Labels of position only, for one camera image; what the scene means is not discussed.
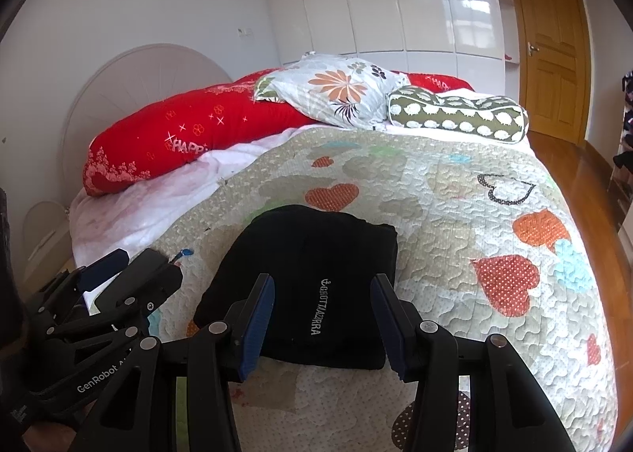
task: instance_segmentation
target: blue gripper pad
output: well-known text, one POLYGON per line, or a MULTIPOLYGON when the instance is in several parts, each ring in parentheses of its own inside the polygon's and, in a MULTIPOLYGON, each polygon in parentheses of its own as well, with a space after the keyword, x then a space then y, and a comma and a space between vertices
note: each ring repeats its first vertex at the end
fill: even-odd
POLYGON ((242 362, 238 374, 241 380, 246 380, 252 370, 257 366, 257 358, 260 356, 264 337, 268 330, 268 322, 275 305, 275 282, 268 275, 262 288, 260 298, 257 300, 251 319, 246 326, 246 332, 242 341, 242 362))
POLYGON ((406 371, 406 359, 404 357, 404 336, 398 328, 396 318, 387 302, 377 277, 371 280, 370 299, 373 316, 381 333, 382 344, 389 358, 391 369, 398 374, 400 380, 404 380, 406 371))
POLYGON ((116 249, 107 256, 95 261, 89 267, 81 271, 79 282, 77 282, 79 293, 92 291, 97 288, 97 286, 100 286, 109 278, 124 271, 129 262, 130 257, 127 255, 127 252, 122 249, 116 249))

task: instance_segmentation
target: bed headboard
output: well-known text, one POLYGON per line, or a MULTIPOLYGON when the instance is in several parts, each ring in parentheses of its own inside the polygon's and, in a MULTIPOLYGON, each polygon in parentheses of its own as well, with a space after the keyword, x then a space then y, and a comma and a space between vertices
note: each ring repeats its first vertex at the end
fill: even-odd
POLYGON ((151 102, 230 81, 211 59, 168 43, 138 47, 109 61, 81 89, 66 120, 61 141, 64 203, 70 204, 83 186, 81 171, 97 134, 151 102))

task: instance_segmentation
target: orange heart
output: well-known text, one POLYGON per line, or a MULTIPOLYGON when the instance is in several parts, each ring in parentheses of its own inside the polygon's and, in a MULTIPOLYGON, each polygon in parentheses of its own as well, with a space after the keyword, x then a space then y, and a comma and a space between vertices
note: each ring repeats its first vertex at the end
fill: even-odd
POLYGON ((546 245, 552 252, 557 240, 571 240, 562 221, 550 210, 520 216, 513 222, 512 229, 523 243, 533 247, 546 245))
POLYGON ((200 329, 198 329, 198 326, 194 323, 193 320, 191 320, 189 322, 189 324, 187 325, 187 334, 186 336, 188 338, 192 337, 196 332, 198 332, 200 329))
POLYGON ((336 184, 331 188, 314 188, 306 193, 306 202, 323 211, 340 211, 358 197, 355 184, 336 184))
POLYGON ((315 162, 312 163, 312 166, 315 168, 324 168, 326 166, 330 166, 334 164, 334 160, 330 158, 330 156, 322 156, 320 158, 315 159, 315 162))

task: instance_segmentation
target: folded black shirt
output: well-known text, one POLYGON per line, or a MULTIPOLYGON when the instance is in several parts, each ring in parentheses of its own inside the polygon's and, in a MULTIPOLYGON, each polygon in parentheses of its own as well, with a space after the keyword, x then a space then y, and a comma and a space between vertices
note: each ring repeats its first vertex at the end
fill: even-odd
POLYGON ((290 363, 380 369, 385 362, 369 284, 393 284, 398 254, 391 225, 347 213, 284 206, 256 217, 224 256, 195 310, 198 327, 246 299, 257 276, 275 280, 275 306, 262 355, 290 363))

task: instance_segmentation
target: red pillow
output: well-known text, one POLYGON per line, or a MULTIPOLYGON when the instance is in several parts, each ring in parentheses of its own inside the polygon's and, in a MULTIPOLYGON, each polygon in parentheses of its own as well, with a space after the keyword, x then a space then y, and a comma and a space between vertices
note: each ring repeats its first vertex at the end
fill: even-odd
POLYGON ((452 75, 441 74, 406 74, 409 76, 411 86, 418 88, 426 88, 433 93, 444 93, 445 91, 458 90, 466 88, 473 90, 473 87, 463 79, 453 77, 452 75))
POLYGON ((254 81, 190 91, 117 121, 90 145, 83 167, 86 193, 117 193, 209 150, 315 123, 286 102, 254 102, 253 86, 254 81))

